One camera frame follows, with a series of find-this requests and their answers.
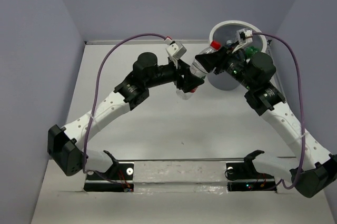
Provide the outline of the green plastic bottle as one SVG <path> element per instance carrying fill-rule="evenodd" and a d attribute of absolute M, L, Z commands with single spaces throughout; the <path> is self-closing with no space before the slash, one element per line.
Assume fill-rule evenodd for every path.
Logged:
<path fill-rule="evenodd" d="M 245 55 L 248 59 L 250 59 L 255 53 L 259 52 L 260 50 L 254 46 L 248 46 L 245 49 Z"/>

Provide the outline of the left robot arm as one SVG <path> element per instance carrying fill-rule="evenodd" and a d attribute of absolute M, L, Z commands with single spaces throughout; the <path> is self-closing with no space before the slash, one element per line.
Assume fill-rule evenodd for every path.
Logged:
<path fill-rule="evenodd" d="M 205 73 L 182 60 L 158 65 L 157 56 L 145 52 L 138 56 L 130 74 L 95 109 L 63 127 L 48 131 L 47 151 L 66 176 L 81 169 L 98 172 L 104 179 L 116 175 L 118 161 L 108 151 L 90 151 L 87 143 L 119 116 L 132 111 L 149 96 L 149 89 L 173 82 L 184 93 L 204 83 Z"/>

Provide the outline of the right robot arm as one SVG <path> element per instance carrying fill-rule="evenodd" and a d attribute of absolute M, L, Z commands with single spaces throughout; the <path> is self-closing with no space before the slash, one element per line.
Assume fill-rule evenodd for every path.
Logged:
<path fill-rule="evenodd" d="M 264 151 L 255 151 L 245 158 L 243 173 L 254 178 L 267 173 L 294 183 L 296 190 L 307 198 L 336 180 L 336 155 L 321 146 L 305 129 L 303 121 L 292 113 L 283 94 L 271 83 L 276 73 L 272 58 L 257 52 L 248 60 L 231 55 L 224 48 L 195 57 L 208 73 L 228 73 L 247 89 L 248 105 L 282 138 L 297 161 L 286 161 Z"/>

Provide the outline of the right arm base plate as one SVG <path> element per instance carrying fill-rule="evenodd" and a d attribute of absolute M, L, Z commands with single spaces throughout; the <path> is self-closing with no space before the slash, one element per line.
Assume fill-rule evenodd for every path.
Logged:
<path fill-rule="evenodd" d="M 275 178 L 269 174 L 258 173 L 244 162 L 226 163 L 224 172 L 228 180 L 229 192 L 274 191 L 277 192 Z"/>

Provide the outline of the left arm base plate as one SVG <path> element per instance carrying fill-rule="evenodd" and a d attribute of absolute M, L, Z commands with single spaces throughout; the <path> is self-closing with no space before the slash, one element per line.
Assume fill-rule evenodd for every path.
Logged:
<path fill-rule="evenodd" d="M 121 161 L 117 171 L 109 177 L 96 173 L 87 174 L 84 183 L 86 192 L 133 192 L 134 162 Z"/>

